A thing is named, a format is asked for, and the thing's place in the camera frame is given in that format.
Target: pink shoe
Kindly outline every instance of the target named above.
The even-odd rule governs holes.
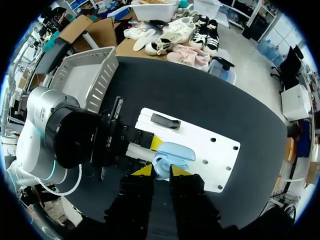
[[[193,47],[193,46],[184,46],[181,44],[175,44],[172,47],[172,52],[177,53],[178,51],[193,51],[197,54],[197,56],[202,60],[202,61],[206,61],[206,62],[210,62],[211,60],[211,56],[209,55],[209,53],[202,51],[201,49],[197,48],[197,47]]]
[[[201,60],[194,51],[170,52],[167,54],[166,59],[169,62],[187,65],[204,72],[208,72],[209,70],[209,63]]]

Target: shoe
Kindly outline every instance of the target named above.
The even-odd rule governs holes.
[[[218,23],[216,20],[211,19],[207,25],[208,34],[206,42],[203,46],[203,51],[208,53],[211,57],[217,54],[219,49],[219,35],[218,35]]]
[[[166,56],[169,62],[187,65],[204,72],[208,72],[209,63],[201,60],[195,53],[192,52],[170,52]]]
[[[172,20],[177,20],[181,18],[185,18],[190,14],[190,9],[189,8],[180,8],[176,10],[176,13],[173,15]]]
[[[190,36],[195,32],[196,25],[192,22],[192,17],[183,17],[169,23],[169,26],[163,27],[164,33],[177,33],[181,35],[179,44],[188,41]]]
[[[157,38],[156,36],[154,36],[156,34],[156,30],[153,28],[148,29],[141,37],[139,37],[139,39],[135,42],[135,44],[133,45],[133,51],[137,52],[140,51],[141,49],[144,48],[144,46],[150,42],[152,42],[152,40],[154,40],[155,38]]]
[[[196,15],[199,15],[199,12],[197,10],[192,10],[188,14],[189,17],[195,17]]]
[[[205,15],[194,15],[193,16],[193,23],[197,27],[206,26],[209,22],[209,18]]]
[[[203,51],[208,53],[211,57],[214,57],[217,54],[219,49],[219,35],[218,32],[214,29],[211,30],[206,37],[206,42],[203,47]]]
[[[150,56],[164,55],[172,48],[173,44],[177,44],[180,41],[180,34],[166,32],[155,41],[149,42],[145,46],[145,52]]]
[[[211,19],[211,20],[207,23],[206,27],[207,27],[208,29],[210,29],[210,30],[218,30],[218,23],[217,23],[216,20]]]
[[[173,45],[172,49],[171,49],[172,52],[174,53],[179,53],[179,52],[193,52],[195,53],[199,59],[201,59],[202,61],[206,61],[206,62],[210,62],[211,60],[211,57],[209,55],[209,53],[206,53],[204,51],[202,51],[201,49],[199,49],[198,47],[193,47],[193,46],[184,46],[184,45],[181,45],[181,44],[175,44]]]
[[[199,27],[189,40],[191,47],[202,49],[206,43],[208,29],[206,26]]]
[[[128,28],[123,31],[123,35],[128,38],[128,39],[133,39],[137,41],[141,36],[145,34],[145,32],[150,28],[148,25],[145,23],[139,25],[139,26],[134,26],[131,28]]]

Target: metal basket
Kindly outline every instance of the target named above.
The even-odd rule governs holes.
[[[97,114],[118,66],[114,46],[77,53],[63,60],[49,87],[75,97],[81,108]]]

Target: gray floor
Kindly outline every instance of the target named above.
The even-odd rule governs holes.
[[[228,51],[235,65],[235,86],[258,99],[287,124],[282,114],[281,85],[270,76],[272,62],[258,52],[257,42],[244,38],[236,26],[230,27],[218,26],[219,47]]]

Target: white board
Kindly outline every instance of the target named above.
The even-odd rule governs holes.
[[[151,122],[153,113],[171,120],[180,120],[180,128],[174,130]],[[154,133],[164,142],[176,143],[192,149],[195,152],[196,161],[188,162],[189,172],[201,176],[204,180],[204,190],[216,193],[224,190],[240,151],[239,142],[148,108],[141,110],[135,127]],[[132,158],[149,162],[152,162],[155,154],[156,152],[136,144],[130,144],[126,153]]]

